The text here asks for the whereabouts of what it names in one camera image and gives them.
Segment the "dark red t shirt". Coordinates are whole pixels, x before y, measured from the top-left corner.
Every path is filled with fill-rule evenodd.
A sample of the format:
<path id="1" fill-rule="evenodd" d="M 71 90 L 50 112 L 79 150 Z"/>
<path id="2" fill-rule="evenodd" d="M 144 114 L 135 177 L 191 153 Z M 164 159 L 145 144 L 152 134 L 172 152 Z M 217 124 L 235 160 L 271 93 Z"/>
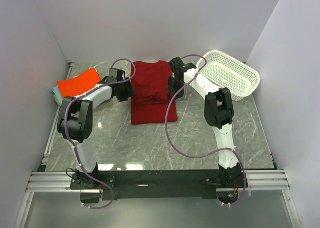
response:
<path id="1" fill-rule="evenodd" d="M 168 95 L 168 81 L 172 76 L 169 63 L 135 61 L 131 67 L 136 68 L 131 80 L 135 92 L 131 98 L 131 124 L 164 123 L 172 98 Z"/>

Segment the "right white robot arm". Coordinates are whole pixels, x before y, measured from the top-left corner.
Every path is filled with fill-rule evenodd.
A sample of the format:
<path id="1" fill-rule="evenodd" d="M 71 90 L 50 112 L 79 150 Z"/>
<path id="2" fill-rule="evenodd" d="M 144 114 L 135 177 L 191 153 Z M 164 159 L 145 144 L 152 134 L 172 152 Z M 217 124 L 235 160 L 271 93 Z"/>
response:
<path id="1" fill-rule="evenodd" d="M 230 188 L 240 184 L 243 180 L 243 188 L 247 188 L 247 177 L 245 166 L 239 155 L 235 152 L 234 139 L 232 135 L 232 123 L 235 115 L 231 92 L 228 88 L 214 89 L 213 82 L 200 74 L 200 71 L 207 65 L 207 60 L 198 55 L 204 61 L 204 65 L 198 68 L 193 63 L 185 64 L 182 58 L 176 57 L 169 62 L 173 76 L 168 79 L 168 96 L 170 102 L 165 114 L 165 133 L 171 147 L 180 155 L 190 159 L 202 159 L 219 153 L 219 185 Z M 207 124 L 212 127 L 215 135 L 217 150 L 205 155 L 192 156 L 183 153 L 175 147 L 168 132 L 168 117 L 172 104 L 176 99 L 184 95 L 187 86 L 201 95 L 204 99 L 204 118 Z"/>

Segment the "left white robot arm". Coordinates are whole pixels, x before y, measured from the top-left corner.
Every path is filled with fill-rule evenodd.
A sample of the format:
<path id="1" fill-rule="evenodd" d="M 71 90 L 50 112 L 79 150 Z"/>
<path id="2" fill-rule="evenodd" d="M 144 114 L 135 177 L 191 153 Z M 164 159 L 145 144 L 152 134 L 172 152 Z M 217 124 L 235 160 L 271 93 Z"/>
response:
<path id="1" fill-rule="evenodd" d="M 63 98 L 57 131 L 69 143 L 76 159 L 76 176 L 88 189 L 96 188 L 100 183 L 98 163 L 93 155 L 90 143 L 94 127 L 94 109 L 102 103 L 116 97 L 125 102 L 135 95 L 132 77 L 126 76 L 122 69 L 112 67 L 109 74 L 78 95 Z"/>

